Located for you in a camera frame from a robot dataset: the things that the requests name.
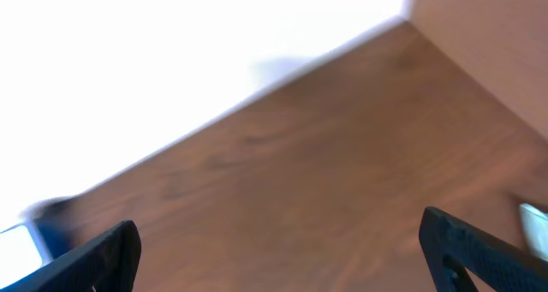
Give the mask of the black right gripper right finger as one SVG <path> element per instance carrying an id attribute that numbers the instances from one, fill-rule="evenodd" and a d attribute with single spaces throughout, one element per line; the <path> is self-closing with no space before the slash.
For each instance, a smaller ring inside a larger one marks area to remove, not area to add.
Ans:
<path id="1" fill-rule="evenodd" d="M 547 262 L 473 225 L 428 206 L 420 245 L 438 291 L 476 292 L 473 273 L 496 291 L 547 290 Z"/>

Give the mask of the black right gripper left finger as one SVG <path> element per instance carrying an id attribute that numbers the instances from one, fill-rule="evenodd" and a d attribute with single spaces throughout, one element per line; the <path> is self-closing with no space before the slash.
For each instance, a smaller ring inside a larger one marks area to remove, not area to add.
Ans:
<path id="1" fill-rule="evenodd" d="M 2 291 L 131 292 L 140 255 L 135 223 L 122 221 Z"/>

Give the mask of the mint green snack packet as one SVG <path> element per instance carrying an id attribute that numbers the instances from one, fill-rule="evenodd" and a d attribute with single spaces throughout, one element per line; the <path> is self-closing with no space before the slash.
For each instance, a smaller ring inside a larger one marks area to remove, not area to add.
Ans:
<path id="1" fill-rule="evenodd" d="M 519 210 L 521 225 L 531 252 L 542 260 L 548 260 L 547 214 L 527 203 L 520 204 Z"/>

